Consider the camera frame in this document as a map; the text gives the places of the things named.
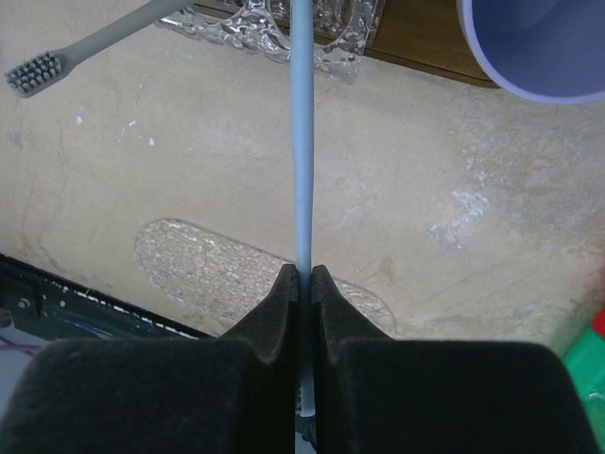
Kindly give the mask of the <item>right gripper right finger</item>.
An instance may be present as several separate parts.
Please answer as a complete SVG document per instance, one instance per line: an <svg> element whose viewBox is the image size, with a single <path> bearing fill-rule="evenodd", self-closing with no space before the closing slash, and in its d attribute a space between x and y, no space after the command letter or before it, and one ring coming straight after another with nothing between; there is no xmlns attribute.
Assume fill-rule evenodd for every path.
<svg viewBox="0 0 605 454"><path fill-rule="evenodd" d="M395 340L311 276L321 453L596 453L562 361L529 342Z"/></svg>

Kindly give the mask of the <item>purple plastic cup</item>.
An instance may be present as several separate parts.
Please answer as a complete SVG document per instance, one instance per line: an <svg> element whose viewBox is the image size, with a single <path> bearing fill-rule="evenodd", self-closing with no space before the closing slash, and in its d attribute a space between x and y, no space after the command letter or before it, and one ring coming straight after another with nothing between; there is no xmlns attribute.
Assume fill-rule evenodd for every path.
<svg viewBox="0 0 605 454"><path fill-rule="evenodd" d="M604 99L602 1L458 1L458 21L483 72L545 104Z"/></svg>

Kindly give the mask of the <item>grey toothbrush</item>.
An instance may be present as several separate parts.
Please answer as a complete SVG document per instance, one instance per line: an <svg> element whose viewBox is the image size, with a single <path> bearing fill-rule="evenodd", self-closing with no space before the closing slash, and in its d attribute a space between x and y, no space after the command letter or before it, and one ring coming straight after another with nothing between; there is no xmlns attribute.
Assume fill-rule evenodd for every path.
<svg viewBox="0 0 605 454"><path fill-rule="evenodd" d="M101 51L193 4L194 1L185 0L149 1L74 44L24 61L5 74L6 84L20 98L35 96Z"/></svg>

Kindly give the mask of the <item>clear acrylic toothbrush holder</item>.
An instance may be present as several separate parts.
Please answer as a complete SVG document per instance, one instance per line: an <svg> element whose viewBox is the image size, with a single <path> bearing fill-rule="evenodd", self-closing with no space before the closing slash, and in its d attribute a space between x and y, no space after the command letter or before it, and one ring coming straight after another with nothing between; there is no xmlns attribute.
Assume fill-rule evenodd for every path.
<svg viewBox="0 0 605 454"><path fill-rule="evenodd" d="M353 82L366 47L374 40L384 6L379 0L315 1L315 71ZM288 64L290 12L289 1L197 1L160 19L157 26L189 39Z"/></svg>

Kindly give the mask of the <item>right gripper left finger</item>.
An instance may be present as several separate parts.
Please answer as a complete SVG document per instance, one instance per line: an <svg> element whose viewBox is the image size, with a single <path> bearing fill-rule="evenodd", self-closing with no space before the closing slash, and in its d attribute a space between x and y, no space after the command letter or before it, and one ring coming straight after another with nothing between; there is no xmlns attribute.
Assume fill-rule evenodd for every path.
<svg viewBox="0 0 605 454"><path fill-rule="evenodd" d="M291 453L298 273L205 340L58 340L22 374L5 453Z"/></svg>

